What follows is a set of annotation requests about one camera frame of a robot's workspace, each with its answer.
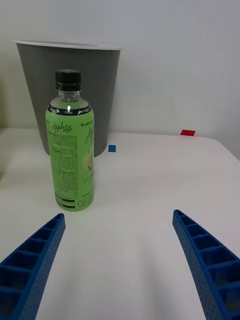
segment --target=table surface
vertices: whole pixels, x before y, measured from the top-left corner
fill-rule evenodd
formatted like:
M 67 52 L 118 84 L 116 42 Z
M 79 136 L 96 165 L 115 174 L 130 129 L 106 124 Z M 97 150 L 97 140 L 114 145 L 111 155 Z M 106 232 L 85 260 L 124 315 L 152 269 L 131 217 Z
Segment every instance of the table surface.
M 0 261 L 59 212 L 66 230 L 37 320 L 204 320 L 172 226 L 180 209 L 240 256 L 240 162 L 202 137 L 113 133 L 95 158 L 95 197 L 55 202 L 37 130 L 0 133 Z

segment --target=green bottle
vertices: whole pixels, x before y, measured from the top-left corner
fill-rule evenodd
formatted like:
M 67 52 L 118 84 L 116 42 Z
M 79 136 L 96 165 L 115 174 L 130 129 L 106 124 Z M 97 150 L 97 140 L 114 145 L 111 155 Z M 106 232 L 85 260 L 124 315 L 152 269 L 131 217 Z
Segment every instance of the green bottle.
M 56 71 L 58 97 L 46 110 L 56 202 L 68 211 L 87 208 L 94 196 L 94 113 L 80 97 L 81 74 Z

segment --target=green label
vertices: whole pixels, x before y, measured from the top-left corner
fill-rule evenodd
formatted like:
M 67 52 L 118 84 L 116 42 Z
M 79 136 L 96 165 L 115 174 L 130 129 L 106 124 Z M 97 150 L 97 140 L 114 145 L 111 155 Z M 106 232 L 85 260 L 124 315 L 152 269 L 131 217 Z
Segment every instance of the green label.
M 46 111 L 46 129 L 57 203 L 65 210 L 87 208 L 94 196 L 94 113 Z

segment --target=black bottle cap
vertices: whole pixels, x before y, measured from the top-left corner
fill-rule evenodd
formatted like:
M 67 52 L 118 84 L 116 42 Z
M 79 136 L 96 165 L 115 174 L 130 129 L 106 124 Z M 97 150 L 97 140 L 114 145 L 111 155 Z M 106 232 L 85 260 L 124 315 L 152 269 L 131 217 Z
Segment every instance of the black bottle cap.
M 59 91 L 80 91 L 81 90 L 81 73 L 76 70 L 64 69 L 57 70 L 56 89 Z

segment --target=gray trash can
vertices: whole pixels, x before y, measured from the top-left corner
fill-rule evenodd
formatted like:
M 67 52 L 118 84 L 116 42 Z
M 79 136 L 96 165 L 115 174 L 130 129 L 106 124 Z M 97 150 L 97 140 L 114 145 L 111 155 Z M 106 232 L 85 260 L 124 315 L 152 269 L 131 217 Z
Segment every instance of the gray trash can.
M 56 97 L 55 71 L 82 75 L 82 97 L 94 111 L 94 155 L 106 148 L 121 48 L 115 46 L 16 41 L 43 147 L 49 153 L 45 112 Z

